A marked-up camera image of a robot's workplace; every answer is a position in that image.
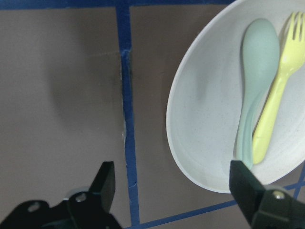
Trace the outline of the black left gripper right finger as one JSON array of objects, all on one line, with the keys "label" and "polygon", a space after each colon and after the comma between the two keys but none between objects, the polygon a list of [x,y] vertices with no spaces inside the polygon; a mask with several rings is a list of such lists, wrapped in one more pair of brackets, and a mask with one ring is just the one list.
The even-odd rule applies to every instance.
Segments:
[{"label": "black left gripper right finger", "polygon": [[239,160],[230,163],[229,189],[252,229],[303,229],[305,204],[279,186],[264,186]]}]

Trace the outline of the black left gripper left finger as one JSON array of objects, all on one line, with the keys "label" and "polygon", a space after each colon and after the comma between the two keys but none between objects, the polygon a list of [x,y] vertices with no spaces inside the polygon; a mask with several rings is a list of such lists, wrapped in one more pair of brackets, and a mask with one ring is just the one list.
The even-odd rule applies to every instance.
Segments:
[{"label": "black left gripper left finger", "polygon": [[90,188],[54,207],[46,201],[19,204],[1,222],[2,229],[117,229],[110,213],[115,194],[114,162],[103,162]]}]

